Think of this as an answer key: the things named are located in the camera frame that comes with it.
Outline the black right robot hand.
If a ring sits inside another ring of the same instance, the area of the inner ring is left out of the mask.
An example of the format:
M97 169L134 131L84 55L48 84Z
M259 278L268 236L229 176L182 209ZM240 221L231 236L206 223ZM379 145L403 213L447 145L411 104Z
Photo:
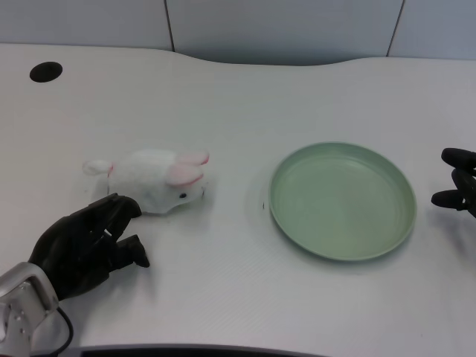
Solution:
M456 189L435 193L431 203L441 208L467 210L475 217L475 152L445 148L441 159L454 168L451 178Z

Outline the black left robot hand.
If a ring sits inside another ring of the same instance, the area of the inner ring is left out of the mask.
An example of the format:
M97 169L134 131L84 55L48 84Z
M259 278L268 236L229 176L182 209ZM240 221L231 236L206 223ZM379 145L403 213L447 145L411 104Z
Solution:
M59 300L85 294L111 272L133 263L148 268L138 235L120 239L141 214L135 200L113 193L55 222L39 238L28 262L45 272Z

